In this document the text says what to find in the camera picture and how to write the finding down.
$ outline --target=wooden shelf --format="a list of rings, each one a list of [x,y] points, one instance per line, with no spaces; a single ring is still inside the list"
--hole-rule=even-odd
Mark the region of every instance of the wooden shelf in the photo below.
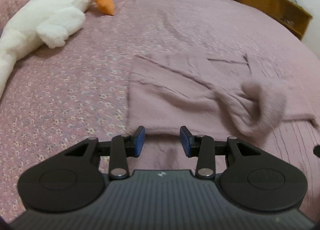
[[[304,14],[306,14],[309,18],[313,18],[313,16],[308,13],[307,11],[305,11],[302,7],[300,7],[298,4],[292,2],[292,1],[289,1],[289,0],[283,0],[284,2],[296,7],[298,10],[302,11]]]
[[[279,23],[281,23],[283,26],[285,26],[292,34],[294,34],[298,39],[302,39],[303,34],[297,30],[295,30],[292,26],[290,26],[289,24],[287,24],[286,22],[284,22],[283,20],[281,20],[280,18],[276,17],[276,16],[272,16],[273,19],[275,19],[276,21],[278,21]]]

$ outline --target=pink bedspread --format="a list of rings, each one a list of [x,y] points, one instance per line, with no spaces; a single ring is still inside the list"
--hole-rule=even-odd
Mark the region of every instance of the pink bedspread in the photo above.
[[[297,83],[320,114],[320,63],[285,27],[251,7],[229,0],[114,0],[116,15],[94,7],[84,28],[61,49],[46,46],[20,61],[0,104],[0,214],[12,220],[23,212],[16,191],[19,175],[30,166],[88,136],[109,140],[125,132],[128,75],[132,57],[150,51],[207,52],[264,63],[265,73]],[[320,165],[312,153],[318,131],[307,121],[282,123],[261,147],[301,169],[309,190],[301,209],[319,219]],[[195,159],[182,147],[146,144],[131,169],[188,168]],[[223,161],[218,159],[223,169]],[[101,163],[101,170],[106,170]]]

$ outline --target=circular pad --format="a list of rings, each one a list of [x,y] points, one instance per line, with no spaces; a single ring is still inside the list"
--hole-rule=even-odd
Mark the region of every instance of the circular pad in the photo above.
[[[250,156],[236,161],[220,177],[220,187],[233,203],[254,211],[298,208],[308,183],[296,167],[274,156]]]
[[[284,176],[274,169],[256,169],[249,173],[248,182],[256,188],[272,190],[284,183]]]
[[[105,188],[104,177],[89,162],[66,157],[47,160],[24,172],[18,192],[26,208],[64,213],[95,201]]]

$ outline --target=stuffed goose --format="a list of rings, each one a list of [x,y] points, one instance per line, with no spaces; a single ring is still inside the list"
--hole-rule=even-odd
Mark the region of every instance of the stuffed goose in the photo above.
[[[63,47],[85,20],[92,0],[30,0],[7,23],[0,38],[0,98],[16,61],[44,43]],[[95,0],[98,9],[114,15],[112,0]]]

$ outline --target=logo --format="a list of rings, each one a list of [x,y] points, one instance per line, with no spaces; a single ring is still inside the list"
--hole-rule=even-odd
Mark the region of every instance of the logo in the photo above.
[[[167,173],[165,173],[164,171],[161,171],[160,173],[158,173],[158,176],[159,177],[164,177],[164,176],[166,176],[167,175]]]

